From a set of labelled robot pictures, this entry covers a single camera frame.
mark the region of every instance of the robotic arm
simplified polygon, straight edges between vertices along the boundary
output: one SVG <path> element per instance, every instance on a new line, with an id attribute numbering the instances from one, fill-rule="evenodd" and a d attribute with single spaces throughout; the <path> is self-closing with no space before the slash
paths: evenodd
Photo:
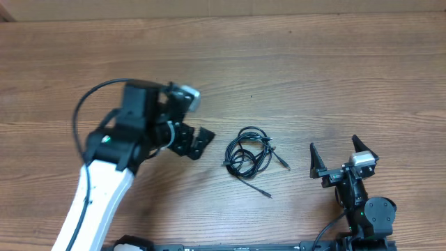
<path id="1" fill-rule="evenodd" d="M 160 95 L 167 97 L 166 103 L 159 101 Z M 194 138 L 194 128 L 183 123 L 185 114 L 194 112 L 199 103 L 200 93 L 189 86 L 127 79 L 122 107 L 110 111 L 86 140 L 86 164 L 53 251 L 100 250 L 140 164 L 161 149 L 193 160 L 201 157 L 214 133 L 200 128 Z M 115 125 L 107 127 L 113 118 Z"/>

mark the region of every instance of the wire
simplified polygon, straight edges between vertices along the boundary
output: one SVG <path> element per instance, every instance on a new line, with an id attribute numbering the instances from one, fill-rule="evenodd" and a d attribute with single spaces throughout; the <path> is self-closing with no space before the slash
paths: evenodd
<path id="1" fill-rule="evenodd" d="M 328 223 L 328 225 L 325 226 L 325 227 L 322 229 L 322 231 L 321 231 L 321 232 L 319 233 L 319 235 L 316 237 L 316 240 L 314 240 L 312 251 L 315 251 L 315 250 L 316 250 L 316 246 L 317 246 L 317 244 L 318 244 L 318 242 L 319 242 L 319 239 L 322 237 L 322 235 L 324 235 L 324 233 L 325 233 L 329 228 L 333 227 L 333 225 L 336 224 L 336 222 L 337 222 L 338 220 L 340 220 L 342 217 L 344 217 L 346 214 L 347 214 L 347 210 L 344 210 L 344 212 L 342 212 L 340 216 L 338 216 L 336 219 L 332 220 L 332 222 Z"/>
<path id="2" fill-rule="evenodd" d="M 85 218 L 85 214 L 86 214 L 86 209 L 89 206 L 90 203 L 90 163 L 89 160 L 86 159 L 86 156 L 84 155 L 84 151 L 82 150 L 82 146 L 81 146 L 81 142 L 79 140 L 79 134 L 77 132 L 77 115 L 79 114 L 79 110 L 82 106 L 82 104 L 84 103 L 84 101 L 95 91 L 97 91 L 98 89 L 101 89 L 104 86 L 110 85 L 110 84 L 115 84 L 115 83 L 120 83 L 120 82 L 127 82 L 131 79 L 128 78 L 122 78 L 122 79 L 113 79 L 113 80 L 109 80 L 106 82 L 103 82 L 101 84 L 98 84 L 97 86 L 94 86 L 90 91 L 87 91 L 87 93 L 85 93 L 82 98 L 79 100 L 79 102 L 76 105 L 75 111 L 73 112 L 72 115 L 72 135 L 75 139 L 75 143 L 76 143 L 76 149 L 77 152 L 81 155 L 82 160 L 85 163 L 85 171 L 86 171 L 86 195 L 85 195 L 85 199 L 84 199 L 84 207 L 82 208 L 82 212 L 81 215 L 79 217 L 79 221 L 77 222 L 77 226 L 75 228 L 75 231 L 73 232 L 70 242 L 67 246 L 66 251 L 70 251 L 71 248 L 73 247 L 73 245 L 75 244 L 77 235 L 79 234 L 79 231 L 81 229 L 82 223 L 84 221 Z"/>
<path id="3" fill-rule="evenodd" d="M 249 129 L 258 130 L 262 134 L 253 131 L 243 132 Z M 241 144 L 242 140 L 254 140 L 256 142 L 262 143 L 263 145 L 262 152 L 260 152 L 257 155 L 254 155 L 251 151 L 248 151 L 247 149 L 244 149 L 242 147 Z M 238 136 L 227 146 L 223 165 L 226 165 L 226 169 L 228 170 L 228 172 L 237 177 L 239 181 L 242 181 L 249 187 L 259 191 L 261 194 L 269 198 L 272 198 L 271 194 L 243 180 L 243 178 L 254 178 L 258 173 L 265 171 L 271 162 L 272 154 L 274 154 L 277 157 L 277 159 L 283 164 L 283 166 L 290 169 L 289 165 L 274 152 L 275 148 L 271 147 L 270 140 L 272 140 L 272 138 L 268 137 L 266 133 L 258 127 L 247 126 L 243 128 L 242 130 L 240 130 L 240 132 L 238 132 Z M 269 155 L 268 161 L 263 167 L 261 167 L 267 155 Z M 253 165 L 247 171 L 240 172 L 243 163 L 248 161 L 252 162 Z"/>

